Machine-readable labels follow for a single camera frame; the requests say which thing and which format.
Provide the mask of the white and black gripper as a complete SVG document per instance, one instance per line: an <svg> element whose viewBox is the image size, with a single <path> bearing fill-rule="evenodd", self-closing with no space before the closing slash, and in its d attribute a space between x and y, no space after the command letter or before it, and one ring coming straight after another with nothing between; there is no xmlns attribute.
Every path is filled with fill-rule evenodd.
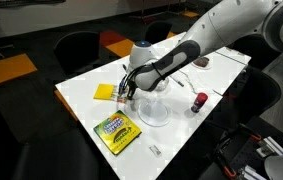
<svg viewBox="0 0 283 180"><path fill-rule="evenodd" d="M119 83L118 95L126 95L128 100L132 100L138 86L135 83L135 73L126 74Z"/></svg>

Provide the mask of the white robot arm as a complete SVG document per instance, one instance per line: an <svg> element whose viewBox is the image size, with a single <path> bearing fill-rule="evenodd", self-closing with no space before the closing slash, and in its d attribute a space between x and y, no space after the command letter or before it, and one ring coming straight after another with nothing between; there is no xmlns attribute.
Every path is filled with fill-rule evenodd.
<svg viewBox="0 0 283 180"><path fill-rule="evenodd" d="M131 99L136 89L151 92L159 82L194 60L253 34L283 53L283 0L221 0L166 55L155 62L132 62L118 93Z"/></svg>

